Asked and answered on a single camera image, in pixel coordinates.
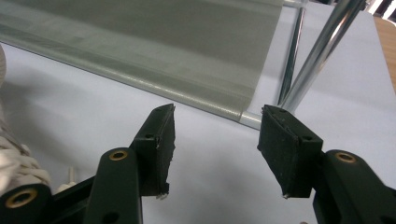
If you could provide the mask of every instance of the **metal rod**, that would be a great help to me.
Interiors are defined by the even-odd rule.
[[[364,4],[364,0],[343,0],[337,4],[320,33],[317,42],[306,58],[303,68],[294,81],[288,95],[280,105],[283,109],[294,113],[318,76],[318,72],[326,63],[326,60],[340,42],[347,28],[358,15]]]
[[[303,27],[305,8],[301,7],[298,13],[297,21],[294,27],[293,38],[290,44],[290,52],[288,62],[286,64],[285,75],[283,76],[282,87],[280,89],[279,99],[277,103],[280,105],[288,94],[291,81],[293,80],[294,65],[296,62],[298,46],[300,42],[301,29]]]

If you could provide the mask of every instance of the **white cloth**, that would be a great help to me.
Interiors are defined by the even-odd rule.
[[[6,57],[0,46],[0,86],[6,75]],[[7,127],[0,102],[0,196],[26,184],[50,183],[50,175],[30,157],[27,146],[19,144]]]

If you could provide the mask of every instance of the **white surface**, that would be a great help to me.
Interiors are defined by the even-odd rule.
[[[309,4],[299,68],[331,8]],[[291,31],[282,12],[250,111],[273,104]],[[53,188],[94,175],[100,156],[129,146],[151,109],[173,103],[77,68],[3,45],[7,77],[1,96],[9,125],[50,171]],[[284,200],[262,154],[259,132],[175,103],[176,150],[164,201],[143,200],[145,223],[316,223],[311,200]],[[356,153],[396,188],[396,97],[373,19],[360,14],[326,64],[296,116],[324,149]]]

